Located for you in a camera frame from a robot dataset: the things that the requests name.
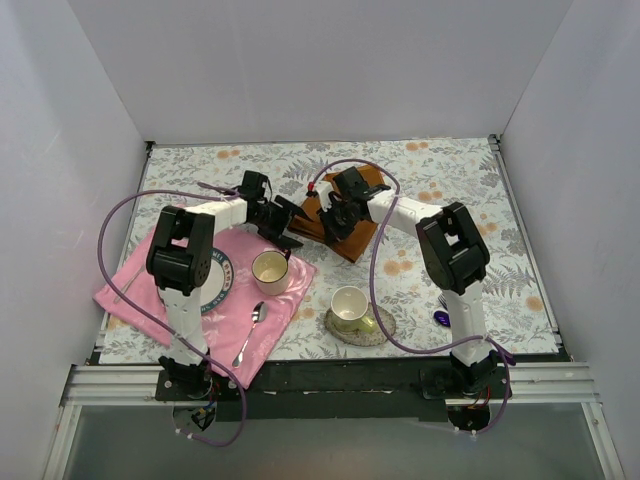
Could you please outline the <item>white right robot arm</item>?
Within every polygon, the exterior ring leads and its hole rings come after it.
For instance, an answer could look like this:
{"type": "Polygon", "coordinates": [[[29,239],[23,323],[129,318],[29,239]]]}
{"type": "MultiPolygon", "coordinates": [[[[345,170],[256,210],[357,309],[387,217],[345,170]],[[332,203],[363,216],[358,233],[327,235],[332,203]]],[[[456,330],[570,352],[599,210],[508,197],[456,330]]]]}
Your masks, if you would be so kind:
{"type": "Polygon", "coordinates": [[[333,182],[314,179],[307,196],[319,201],[318,217],[331,243],[347,239],[363,221],[377,224],[372,260],[387,226],[418,240],[426,273],[442,291],[449,315],[447,379],[464,397],[485,390],[499,361],[488,340],[482,298],[490,254],[468,209],[459,202],[440,207],[404,197],[398,182],[371,186],[355,167],[333,182]]]}

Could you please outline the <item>orange-brown cloth napkin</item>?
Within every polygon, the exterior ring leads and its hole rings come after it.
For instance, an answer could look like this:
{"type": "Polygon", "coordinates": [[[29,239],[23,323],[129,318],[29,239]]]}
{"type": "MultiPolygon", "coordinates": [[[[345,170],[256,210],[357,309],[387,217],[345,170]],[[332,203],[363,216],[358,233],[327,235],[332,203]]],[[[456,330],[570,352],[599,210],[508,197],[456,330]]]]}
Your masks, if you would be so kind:
{"type": "MultiPolygon", "coordinates": [[[[364,190],[384,184],[379,168],[371,165],[362,165],[357,167],[356,170],[368,185],[368,187],[364,187],[364,190]]],[[[322,181],[328,182],[333,187],[333,191],[336,194],[333,196],[335,199],[352,200],[355,198],[355,194],[343,193],[340,185],[337,185],[335,181],[335,177],[339,177],[344,173],[346,173],[346,170],[339,173],[328,173],[322,178],[322,181]]],[[[376,233],[376,224],[369,220],[360,220],[355,224],[353,231],[345,239],[334,239],[332,237],[330,240],[327,240],[327,232],[318,213],[321,210],[319,196],[316,195],[316,193],[312,194],[309,192],[310,185],[307,187],[306,198],[302,202],[301,208],[310,220],[295,216],[288,227],[289,231],[306,239],[329,246],[329,248],[339,256],[351,263],[355,263],[364,253],[373,235],[376,233]]]]}

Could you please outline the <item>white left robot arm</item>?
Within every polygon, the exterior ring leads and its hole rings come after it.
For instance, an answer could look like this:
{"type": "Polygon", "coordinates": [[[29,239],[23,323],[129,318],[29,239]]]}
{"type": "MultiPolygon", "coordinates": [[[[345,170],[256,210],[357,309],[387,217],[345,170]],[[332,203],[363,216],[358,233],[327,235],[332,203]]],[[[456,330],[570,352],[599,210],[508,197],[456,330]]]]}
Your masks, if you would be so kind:
{"type": "Polygon", "coordinates": [[[245,223],[279,249],[290,252],[301,242],[284,234],[291,221],[309,215],[302,207],[277,195],[266,196],[268,177],[255,171],[244,173],[237,187],[222,188],[220,200],[205,202],[196,209],[175,206],[162,209],[146,258],[165,306],[172,335],[169,353],[160,365],[171,385],[193,400],[205,398],[213,386],[204,357],[209,353],[201,321],[201,287],[208,279],[214,237],[245,223]]]}

